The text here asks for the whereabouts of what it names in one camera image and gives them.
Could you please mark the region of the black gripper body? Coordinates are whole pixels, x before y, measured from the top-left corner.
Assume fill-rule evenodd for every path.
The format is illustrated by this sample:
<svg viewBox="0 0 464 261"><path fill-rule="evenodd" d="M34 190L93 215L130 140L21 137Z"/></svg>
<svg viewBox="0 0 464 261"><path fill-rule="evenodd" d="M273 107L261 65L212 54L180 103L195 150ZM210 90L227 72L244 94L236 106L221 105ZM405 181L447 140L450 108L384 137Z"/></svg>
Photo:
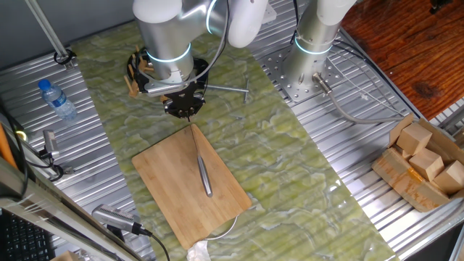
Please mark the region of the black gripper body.
<svg viewBox="0 0 464 261"><path fill-rule="evenodd" d="M178 117L176 114L178 109L185 112L188 112L190 107L199 107L201 109L205 104L203 92L205 84L204 81L193 82L182 91L166 94L167 100L163 102L165 112Z"/></svg>

